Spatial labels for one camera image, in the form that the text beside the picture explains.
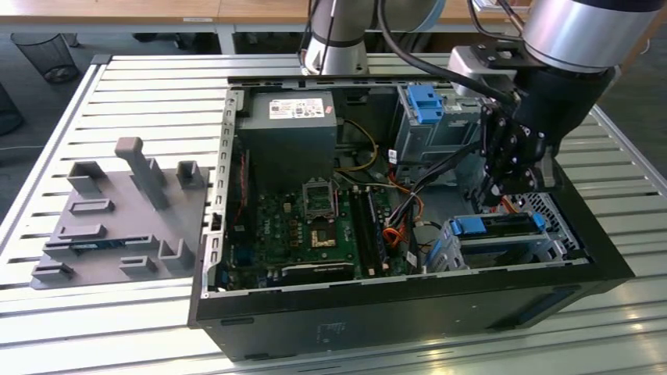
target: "ram slot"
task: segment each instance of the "ram slot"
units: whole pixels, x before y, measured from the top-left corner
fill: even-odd
[[[360,257],[361,273],[367,277],[376,277],[383,274],[383,262],[376,241],[373,211],[371,211],[369,208],[371,205],[365,192],[359,191],[359,189],[349,190],[349,210],[352,214],[352,225],[355,227],[355,240]]]

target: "power supply label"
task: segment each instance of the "power supply label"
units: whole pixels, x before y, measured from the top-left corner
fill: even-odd
[[[320,98],[272,100],[269,119],[311,119],[324,117],[324,104]]]

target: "yellow wire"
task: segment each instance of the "yellow wire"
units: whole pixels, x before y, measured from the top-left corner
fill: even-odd
[[[377,158],[377,144],[375,143],[375,139],[373,137],[371,137],[369,132],[365,131],[365,129],[355,121],[345,120],[345,122],[355,125],[355,127],[360,130],[361,133],[364,133],[365,137],[369,139],[371,143],[373,144],[373,156],[363,166],[343,166],[341,168],[336,168],[336,172],[355,172],[356,170],[364,170],[365,168],[373,165],[375,160]]]

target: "mesh trash can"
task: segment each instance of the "mesh trash can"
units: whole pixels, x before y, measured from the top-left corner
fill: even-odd
[[[60,34],[12,34],[12,42],[50,84],[69,82],[79,69]]]
[[[9,133],[22,123],[22,116],[0,84],[0,135]]]

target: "metal workbench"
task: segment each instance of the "metal workbench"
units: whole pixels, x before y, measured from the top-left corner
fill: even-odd
[[[447,55],[429,60],[445,66]],[[375,73],[415,73],[391,55]],[[233,75],[299,74],[292,56],[117,56],[91,65],[0,226],[0,373],[652,373],[667,365],[667,184],[595,109],[564,139],[569,179],[636,273],[529,330],[235,364],[185,327],[192,280],[33,291],[41,246],[71,186],[73,161],[104,170],[119,137],[144,139],[160,166],[215,167],[221,98]]]

